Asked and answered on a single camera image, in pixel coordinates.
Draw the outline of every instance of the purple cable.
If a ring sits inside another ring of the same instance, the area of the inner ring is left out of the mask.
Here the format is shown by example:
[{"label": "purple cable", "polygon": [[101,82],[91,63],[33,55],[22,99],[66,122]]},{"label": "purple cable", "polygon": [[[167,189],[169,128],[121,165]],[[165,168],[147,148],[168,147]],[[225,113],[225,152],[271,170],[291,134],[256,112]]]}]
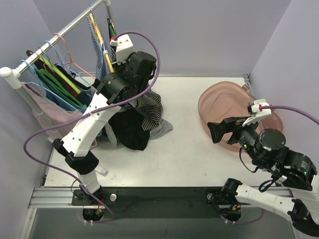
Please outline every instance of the purple cable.
[{"label": "purple cable", "polygon": [[[258,222],[258,221],[260,221],[260,220],[264,217],[265,212],[266,212],[266,211],[263,209],[263,212],[261,213],[261,215],[260,215],[259,218],[256,218],[256,219],[251,220],[251,221],[248,221],[248,222],[235,222],[235,225],[249,225],[249,224]],[[221,217],[222,217],[223,219],[225,219],[227,222],[233,223],[233,221],[227,220],[222,214],[220,214],[220,215],[221,215]]]},{"label": "purple cable", "polygon": [[299,109],[294,108],[294,107],[289,107],[289,106],[261,106],[261,107],[259,107],[259,109],[260,110],[263,110],[263,109],[283,109],[283,110],[294,111],[294,112],[302,114],[303,116],[306,116],[307,118],[311,119],[316,124],[319,124],[319,119],[317,119],[316,117],[308,114],[307,112],[304,112],[304,111],[299,110]]},{"label": "purple cable", "polygon": [[[138,95],[136,95],[136,96],[134,96],[134,97],[132,97],[132,98],[130,98],[130,99],[128,99],[128,100],[125,100],[125,101],[122,101],[122,102],[119,102],[119,103],[116,103],[116,104],[113,104],[113,105],[109,105],[109,106],[105,106],[105,107],[102,107],[102,108],[93,110],[93,111],[90,112],[91,114],[95,114],[95,113],[97,113],[97,112],[101,112],[101,111],[104,111],[104,110],[107,110],[107,109],[110,109],[110,108],[113,108],[113,107],[116,107],[116,106],[124,105],[124,104],[126,104],[126,103],[128,103],[128,102],[130,102],[130,101],[132,101],[132,100],[137,99],[138,97],[143,96],[145,93],[147,93],[147,92],[153,87],[153,85],[155,84],[156,80],[157,80],[158,77],[159,77],[159,73],[160,73],[160,54],[159,54],[158,49],[157,49],[156,46],[154,45],[154,43],[153,43],[147,36],[145,36],[145,35],[143,35],[143,34],[141,34],[141,33],[139,33],[139,32],[135,32],[135,31],[123,32],[123,33],[117,35],[117,36],[115,37],[115,39],[117,39],[118,37],[120,37],[120,36],[122,36],[122,35],[125,35],[125,34],[135,34],[135,35],[139,35],[139,36],[143,37],[144,39],[146,39],[146,40],[152,45],[152,47],[154,48],[154,51],[155,51],[155,53],[156,53],[156,57],[157,57],[157,60],[158,60],[157,70],[156,70],[154,79],[153,79],[153,81],[151,82],[151,84],[150,84],[144,91],[142,91],[141,93],[139,93]],[[97,197],[95,197],[92,193],[90,193],[90,192],[87,190],[87,188],[82,185],[82,182],[81,182],[81,180],[80,180],[78,177],[74,176],[72,173],[69,173],[68,171],[66,171],[66,170],[64,170],[64,169],[62,169],[62,168],[56,167],[56,166],[51,165],[51,164],[49,164],[49,163],[45,163],[45,162],[43,162],[43,161],[41,161],[41,160],[35,158],[33,155],[31,155],[31,154],[29,153],[29,151],[28,151],[27,148],[26,148],[28,142],[29,142],[32,138],[34,138],[35,136],[37,136],[38,134],[41,134],[41,133],[43,133],[43,132],[46,132],[46,131],[49,131],[49,130],[53,130],[53,129],[56,129],[56,128],[64,127],[64,126],[67,126],[67,125],[72,124],[72,123],[75,123],[75,122],[78,122],[79,120],[83,120],[83,119],[89,117],[91,114],[83,115],[83,116],[81,116],[81,117],[79,117],[79,118],[77,118],[77,119],[74,119],[74,120],[72,120],[72,121],[70,121],[70,122],[67,122],[67,123],[63,123],[63,124],[59,124],[59,125],[55,125],[55,126],[52,126],[52,127],[49,127],[49,128],[44,128],[44,129],[42,129],[42,130],[39,130],[38,132],[32,134],[29,138],[26,139],[26,141],[25,141],[24,144],[23,144],[23,150],[24,150],[25,154],[26,154],[27,156],[29,156],[31,159],[33,159],[34,161],[36,161],[36,162],[38,162],[38,163],[40,163],[40,164],[43,164],[43,165],[45,165],[45,166],[47,166],[47,167],[51,167],[51,168],[54,168],[54,169],[56,169],[56,170],[59,170],[59,171],[61,171],[61,172],[63,172],[63,173],[66,173],[67,175],[71,176],[71,177],[74,178],[76,181],[78,181],[78,182],[81,184],[81,187],[83,188],[83,190],[84,190],[87,194],[89,194],[94,200],[96,200],[101,206],[103,206],[103,207],[113,216],[112,219],[104,219],[104,220],[100,220],[100,221],[95,222],[95,223],[105,223],[105,222],[114,221],[114,220],[116,219],[115,214],[114,214],[114,213],[112,212],[112,210],[111,210],[109,207],[107,207],[101,200],[99,200],[99,199],[98,199]]]}]

